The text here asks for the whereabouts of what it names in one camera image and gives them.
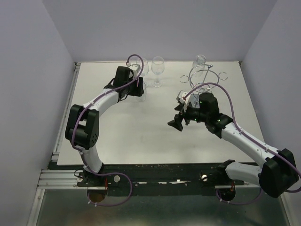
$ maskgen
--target robotic arm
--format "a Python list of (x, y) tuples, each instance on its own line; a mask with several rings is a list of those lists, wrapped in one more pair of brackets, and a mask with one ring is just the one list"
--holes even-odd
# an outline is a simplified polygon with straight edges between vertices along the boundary
[[(198, 96), (199, 104), (195, 107), (191, 104), (191, 100), (195, 97), (189, 95), (185, 98), (185, 96), (187, 93), (183, 91), (179, 93), (177, 97), (179, 105), (175, 108), (179, 113), (175, 115), (174, 120), (168, 123), (169, 126), (182, 131), (182, 120), (185, 120), (186, 125), (189, 125), (190, 121), (204, 122), (209, 132), (229, 141), (258, 164), (258, 166), (252, 166), (228, 160), (222, 164), (220, 169), (224, 171), (225, 176), (232, 180), (238, 179), (259, 185), (268, 195), (275, 198), (298, 181), (298, 174), (288, 164), (267, 152), (269, 149), (278, 153), (293, 166), (296, 166), (293, 154), (289, 150), (278, 151), (277, 148), (268, 146), (243, 131), (241, 127), (239, 127), (241, 131), (239, 131), (231, 117), (220, 113), (217, 99), (212, 93), (200, 94)], [(243, 133), (260, 146), (248, 139)]]
[[(74, 145), (80, 150), (79, 153), (84, 162), (84, 169), (86, 171), (90, 171), (90, 168), (93, 172), (98, 173), (103, 166), (95, 146), (99, 137), (99, 118), (108, 108), (124, 100), (128, 95), (141, 97), (144, 93), (143, 78), (139, 77), (135, 80), (139, 71), (140, 66), (136, 64), (129, 64), (128, 67), (118, 67), (115, 78), (112, 79), (101, 92), (100, 95), (104, 95), (102, 98), (98, 100), (97, 98), (94, 98), (92, 101), (82, 106), (73, 105), (71, 107), (65, 131), (65, 138), (72, 144), (72, 135), (77, 120), (84, 109), (90, 106), (86, 109), (80, 119), (81, 124), (79, 124), (76, 129), (74, 139)], [(132, 80), (135, 81), (130, 85), (122, 89), (117, 89)]]

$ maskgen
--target wine glass base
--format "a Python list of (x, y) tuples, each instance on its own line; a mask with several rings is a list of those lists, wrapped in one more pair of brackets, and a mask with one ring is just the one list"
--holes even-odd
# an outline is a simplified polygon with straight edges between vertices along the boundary
[(153, 82), (152, 85), (154, 87), (160, 87), (162, 84), (161, 84), (161, 82)]

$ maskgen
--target white table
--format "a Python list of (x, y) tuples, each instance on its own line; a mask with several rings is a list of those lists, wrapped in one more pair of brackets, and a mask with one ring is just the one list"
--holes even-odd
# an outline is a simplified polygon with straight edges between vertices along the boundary
[[(261, 130), (249, 97), (238, 62), (208, 62), (216, 73), (226, 72), (228, 79), (220, 84), (229, 92), (236, 119), (245, 130), (263, 140)], [(98, 95), (103, 87), (115, 77), (118, 66), (125, 62), (82, 63), (71, 105), (82, 105)], [(211, 134), (203, 123), (184, 125), (183, 132), (167, 125), (174, 118), (176, 96), (180, 90), (191, 90), (180, 83), (180, 76), (188, 74), (192, 62), (166, 62), (161, 75), (162, 86), (149, 85), (145, 102), (128, 97), (100, 118), (99, 139), (96, 144), (99, 157), (105, 164), (148, 163), (204, 163), (252, 161), (232, 144)], [(145, 80), (152, 81), (150, 72)], [(220, 111), (231, 116), (226, 95), (219, 88), (213, 89)], [(60, 139), (59, 165), (82, 164), (79, 154), (64, 137)]]

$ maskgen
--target gray wall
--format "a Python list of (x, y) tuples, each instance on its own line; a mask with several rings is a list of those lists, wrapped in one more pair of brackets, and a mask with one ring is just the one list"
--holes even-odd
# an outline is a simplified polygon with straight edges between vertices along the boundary
[[(294, 152), (301, 168), (301, 1), (278, 0), (243, 61), (263, 136)], [(301, 194), (291, 194), (300, 218)]]
[(41, 0), (0, 1), (0, 225), (26, 225), (73, 60)]
[(43, 0), (75, 61), (242, 60), (276, 0)]

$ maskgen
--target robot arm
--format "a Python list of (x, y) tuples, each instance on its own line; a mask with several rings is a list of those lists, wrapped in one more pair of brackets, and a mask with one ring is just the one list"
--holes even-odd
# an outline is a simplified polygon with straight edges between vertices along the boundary
[(100, 160), (96, 142), (99, 137), (99, 118), (102, 114), (114, 104), (122, 101), (128, 95), (140, 97), (143, 94), (143, 78), (139, 77), (135, 82), (129, 86), (112, 91), (112, 89), (121, 87), (130, 81), (134, 80), (140, 71), (139, 65), (129, 65), (129, 67), (118, 67), (116, 76), (111, 82), (104, 87), (100, 95), (104, 95), (102, 98), (94, 98), (92, 101), (80, 106), (73, 105), (70, 109), (67, 127), (65, 131), (65, 137), (72, 143), (72, 135), (76, 122), (82, 111), (91, 105), (83, 114), (75, 132), (74, 144), (80, 149), (79, 153), (84, 162), (84, 169), (90, 171), (87, 166), (93, 172), (99, 172), (103, 166)]
[(183, 98), (186, 95), (187, 93), (183, 91), (179, 93), (177, 97), (179, 105), (175, 108), (179, 113), (175, 115), (174, 120), (168, 123), (169, 126), (182, 131), (182, 120), (185, 120), (186, 125), (189, 125), (191, 120), (204, 122), (211, 133), (238, 147), (258, 165), (252, 166), (228, 160), (219, 168), (219, 170), (224, 171), (223, 175), (227, 175), (232, 180), (238, 179), (259, 185), (268, 195), (275, 198), (279, 197), (298, 181), (298, 174), (293, 169), (275, 155), (266, 151), (269, 149), (278, 153), (296, 166), (293, 154), (289, 150), (278, 151), (277, 148), (268, 146), (266, 143), (243, 131), (253, 140), (266, 147), (266, 149), (256, 145), (237, 130), (232, 118), (220, 113), (217, 99), (212, 93), (200, 94), (198, 96), (198, 105), (195, 107), (191, 103), (192, 100), (195, 100), (195, 97)]

